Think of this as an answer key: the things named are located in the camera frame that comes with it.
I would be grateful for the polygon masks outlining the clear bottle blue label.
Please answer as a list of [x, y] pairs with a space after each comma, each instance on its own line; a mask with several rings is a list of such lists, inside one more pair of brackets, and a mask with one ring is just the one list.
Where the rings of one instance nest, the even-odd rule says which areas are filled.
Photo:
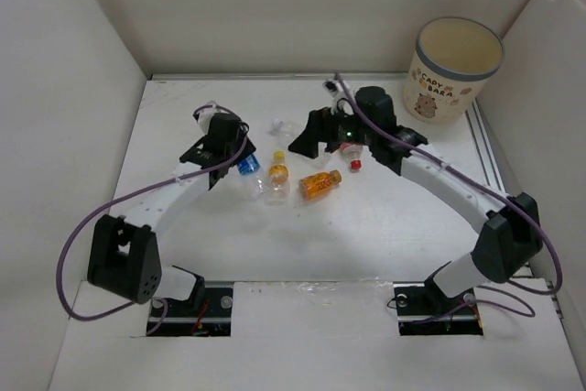
[[255, 154], [250, 154], [237, 164], [237, 170], [248, 197], [260, 199], [266, 190], [264, 171]]

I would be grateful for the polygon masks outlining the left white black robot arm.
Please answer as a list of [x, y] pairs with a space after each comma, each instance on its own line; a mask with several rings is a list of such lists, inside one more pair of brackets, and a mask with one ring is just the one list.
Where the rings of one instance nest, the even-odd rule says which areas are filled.
[[180, 156], [174, 177], [126, 212], [97, 221], [87, 274], [90, 284], [135, 304], [171, 299], [188, 315], [203, 306], [202, 279], [178, 266], [163, 266], [159, 241], [196, 199], [255, 152], [239, 116], [220, 111], [196, 119], [204, 135]]

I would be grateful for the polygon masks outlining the large clear plastic bottle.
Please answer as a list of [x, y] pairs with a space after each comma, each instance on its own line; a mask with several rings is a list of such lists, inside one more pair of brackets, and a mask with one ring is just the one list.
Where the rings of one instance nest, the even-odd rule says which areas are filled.
[[303, 128], [294, 122], [275, 119], [269, 128], [269, 134], [285, 140], [294, 140], [302, 132]]

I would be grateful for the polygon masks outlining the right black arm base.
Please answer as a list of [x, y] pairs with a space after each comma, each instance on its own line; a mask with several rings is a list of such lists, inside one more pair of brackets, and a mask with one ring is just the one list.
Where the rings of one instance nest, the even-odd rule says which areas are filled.
[[396, 311], [401, 336], [483, 335], [472, 288], [445, 298], [423, 282], [397, 282], [386, 306]]

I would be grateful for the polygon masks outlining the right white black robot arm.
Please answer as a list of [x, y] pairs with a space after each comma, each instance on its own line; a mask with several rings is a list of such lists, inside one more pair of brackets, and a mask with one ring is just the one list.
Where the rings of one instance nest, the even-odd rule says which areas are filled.
[[530, 196], [507, 196], [458, 178], [423, 135], [397, 123], [392, 98], [383, 88], [363, 87], [349, 98], [339, 82], [324, 86], [331, 106], [309, 113], [289, 151], [314, 159], [320, 144], [329, 152], [344, 143], [365, 146], [379, 164], [434, 194], [478, 234], [470, 253], [428, 277], [423, 300], [429, 309], [445, 311], [470, 288], [507, 282], [542, 249], [537, 204]]

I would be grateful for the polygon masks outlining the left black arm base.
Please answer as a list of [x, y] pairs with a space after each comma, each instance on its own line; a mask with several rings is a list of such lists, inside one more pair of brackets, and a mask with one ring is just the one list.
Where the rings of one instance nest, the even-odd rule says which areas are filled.
[[201, 285], [196, 309], [168, 299], [168, 311], [160, 323], [164, 306], [152, 301], [146, 322], [151, 337], [229, 337], [232, 330], [233, 282], [212, 281]]

